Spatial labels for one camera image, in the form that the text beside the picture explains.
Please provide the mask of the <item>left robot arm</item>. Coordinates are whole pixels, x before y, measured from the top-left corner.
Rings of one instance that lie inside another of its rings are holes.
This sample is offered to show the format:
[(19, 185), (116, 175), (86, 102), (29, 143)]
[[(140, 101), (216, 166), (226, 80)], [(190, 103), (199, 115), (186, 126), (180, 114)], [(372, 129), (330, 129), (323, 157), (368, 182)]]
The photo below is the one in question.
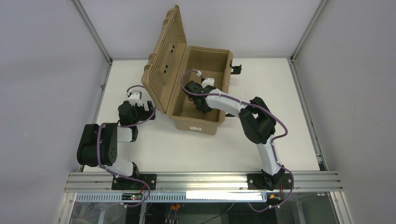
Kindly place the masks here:
[(78, 163), (100, 167), (115, 177), (139, 179), (137, 165), (119, 155), (118, 144), (135, 142), (139, 133), (137, 126), (156, 118), (153, 103), (147, 101), (147, 106), (146, 110), (144, 104), (131, 104), (126, 100), (118, 107), (118, 122), (86, 124), (77, 150)]

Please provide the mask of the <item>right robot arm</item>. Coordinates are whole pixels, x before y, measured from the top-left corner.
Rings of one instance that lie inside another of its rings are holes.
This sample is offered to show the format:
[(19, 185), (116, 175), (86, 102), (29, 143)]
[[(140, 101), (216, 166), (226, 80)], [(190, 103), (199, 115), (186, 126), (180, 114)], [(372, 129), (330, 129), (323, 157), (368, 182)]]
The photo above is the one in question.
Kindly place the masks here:
[(254, 183), (261, 189), (273, 190), (285, 170), (273, 145), (277, 120), (264, 101), (260, 97), (255, 97), (245, 102), (214, 86), (203, 87), (194, 81), (190, 81), (182, 89), (197, 110), (210, 112), (218, 109), (240, 120), (245, 136), (256, 145), (262, 161), (262, 178)]

